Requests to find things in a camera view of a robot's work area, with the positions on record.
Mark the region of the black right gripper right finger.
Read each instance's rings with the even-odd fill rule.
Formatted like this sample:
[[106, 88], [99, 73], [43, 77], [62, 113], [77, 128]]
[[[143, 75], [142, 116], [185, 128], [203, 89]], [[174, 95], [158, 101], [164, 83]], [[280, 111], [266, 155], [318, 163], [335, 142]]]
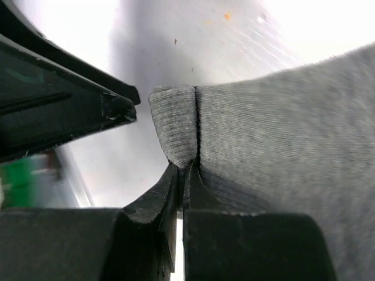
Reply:
[[186, 280], [336, 280], [323, 233], [305, 214], [224, 208], [186, 168], [183, 195]]

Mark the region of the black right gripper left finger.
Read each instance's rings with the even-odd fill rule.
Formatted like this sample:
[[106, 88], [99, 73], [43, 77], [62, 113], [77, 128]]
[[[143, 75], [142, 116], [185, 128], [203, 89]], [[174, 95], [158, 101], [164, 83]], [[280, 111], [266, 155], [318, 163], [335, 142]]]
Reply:
[[169, 280], [178, 169], [124, 208], [1, 212], [2, 280]]

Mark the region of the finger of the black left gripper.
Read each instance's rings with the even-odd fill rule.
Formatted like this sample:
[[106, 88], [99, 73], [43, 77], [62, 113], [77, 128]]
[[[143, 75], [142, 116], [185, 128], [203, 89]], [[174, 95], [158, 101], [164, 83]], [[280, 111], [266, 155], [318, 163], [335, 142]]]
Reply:
[[47, 40], [1, 2], [1, 162], [134, 122], [137, 89]]

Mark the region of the grey striped sock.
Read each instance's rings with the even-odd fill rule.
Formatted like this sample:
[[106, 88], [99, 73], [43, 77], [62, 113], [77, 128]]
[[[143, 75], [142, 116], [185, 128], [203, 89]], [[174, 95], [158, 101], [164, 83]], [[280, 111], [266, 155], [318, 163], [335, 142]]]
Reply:
[[165, 156], [227, 208], [311, 215], [339, 280], [374, 279], [374, 45], [253, 80], [157, 87]]

